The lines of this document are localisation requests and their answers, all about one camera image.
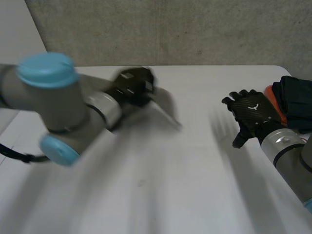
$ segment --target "gray robot arm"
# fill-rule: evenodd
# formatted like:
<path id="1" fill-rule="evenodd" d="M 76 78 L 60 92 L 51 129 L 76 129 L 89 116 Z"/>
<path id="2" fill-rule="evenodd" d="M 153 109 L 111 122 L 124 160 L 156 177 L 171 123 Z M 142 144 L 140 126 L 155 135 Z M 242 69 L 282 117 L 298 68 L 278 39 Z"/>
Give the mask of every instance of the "gray robot arm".
<path id="1" fill-rule="evenodd" d="M 312 213 L 312 138 L 304 144 L 293 130 L 281 128 L 259 141 L 263 152 Z"/>
<path id="2" fill-rule="evenodd" d="M 71 60 L 58 53 L 0 66 L 0 108 L 37 112 L 49 131 L 40 148 L 61 165 L 72 165 L 102 130 L 118 124 L 127 106 L 144 106 L 154 91 L 154 77 L 143 67 L 122 71 L 108 87 L 78 77 Z"/>

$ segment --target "black cable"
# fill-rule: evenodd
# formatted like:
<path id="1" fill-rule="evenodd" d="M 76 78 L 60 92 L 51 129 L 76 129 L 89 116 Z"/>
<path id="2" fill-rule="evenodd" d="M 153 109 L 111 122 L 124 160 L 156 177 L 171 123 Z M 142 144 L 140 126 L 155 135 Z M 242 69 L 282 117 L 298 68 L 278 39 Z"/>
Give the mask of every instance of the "black cable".
<path id="1" fill-rule="evenodd" d="M 0 144 L 0 154 L 12 159 L 20 160 L 25 163 L 50 161 L 50 159 L 47 156 L 35 156 L 29 154 L 24 155 L 14 150 L 11 150 L 2 144 Z"/>

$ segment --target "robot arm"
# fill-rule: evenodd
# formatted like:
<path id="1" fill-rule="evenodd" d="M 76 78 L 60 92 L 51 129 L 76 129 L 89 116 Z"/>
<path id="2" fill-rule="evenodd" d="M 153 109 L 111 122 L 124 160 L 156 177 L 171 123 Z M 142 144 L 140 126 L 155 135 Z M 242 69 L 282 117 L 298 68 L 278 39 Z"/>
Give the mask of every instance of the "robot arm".
<path id="1" fill-rule="evenodd" d="M 240 132 L 233 146 L 240 148 L 256 137 L 304 206 L 312 213 L 312 138 L 305 142 L 291 129 L 280 124 L 280 117 L 261 92 L 232 92 L 222 100 L 239 123 Z"/>
<path id="2" fill-rule="evenodd" d="M 154 92 L 154 76 L 143 67 L 122 71 L 105 88 L 98 80 L 95 87 L 81 88 L 78 78 L 72 61 L 58 53 L 0 67 L 0 108 L 37 112 L 49 131 L 40 141 L 41 150 L 67 166 L 102 130 L 116 127 L 129 106 L 143 107 Z"/>
<path id="3" fill-rule="evenodd" d="M 263 132 L 271 131 L 263 126 Z M 312 213 L 312 138 L 304 144 L 291 129 L 280 128 L 259 136 L 261 148 L 304 206 Z"/>

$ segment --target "white logo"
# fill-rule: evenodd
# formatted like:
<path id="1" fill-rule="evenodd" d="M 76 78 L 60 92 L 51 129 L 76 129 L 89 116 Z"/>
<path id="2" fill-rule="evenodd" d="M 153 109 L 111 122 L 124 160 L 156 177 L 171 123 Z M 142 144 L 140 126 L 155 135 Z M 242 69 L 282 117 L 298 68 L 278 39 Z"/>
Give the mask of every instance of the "white logo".
<path id="1" fill-rule="evenodd" d="M 259 104 L 257 103 L 257 105 L 255 106 L 255 107 L 248 107 L 248 109 L 253 109 L 253 110 L 257 110 L 257 108 L 258 108 L 258 106 L 259 106 Z"/>
<path id="2" fill-rule="evenodd" d="M 122 77 L 124 77 L 125 79 L 129 79 L 129 78 L 132 78 L 133 75 L 130 74 L 130 73 L 126 73 L 126 74 L 120 74 Z"/>

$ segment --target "folded cloth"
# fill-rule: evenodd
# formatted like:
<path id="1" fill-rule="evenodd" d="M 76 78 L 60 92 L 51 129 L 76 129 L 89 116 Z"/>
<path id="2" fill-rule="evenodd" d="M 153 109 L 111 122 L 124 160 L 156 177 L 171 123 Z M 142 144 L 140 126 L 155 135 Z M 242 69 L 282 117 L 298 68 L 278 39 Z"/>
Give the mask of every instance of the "folded cloth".
<path id="1" fill-rule="evenodd" d="M 281 111 L 281 109 L 278 106 L 278 102 L 276 100 L 276 97 L 272 91 L 272 85 L 265 88 L 264 95 L 267 97 L 267 99 L 272 103 L 276 111 L 278 112 L 279 116 L 281 117 L 281 123 L 287 126 L 287 119 L 284 113 Z"/>
<path id="2" fill-rule="evenodd" d="M 272 91 L 289 128 L 312 132 L 312 81 L 283 76 Z"/>

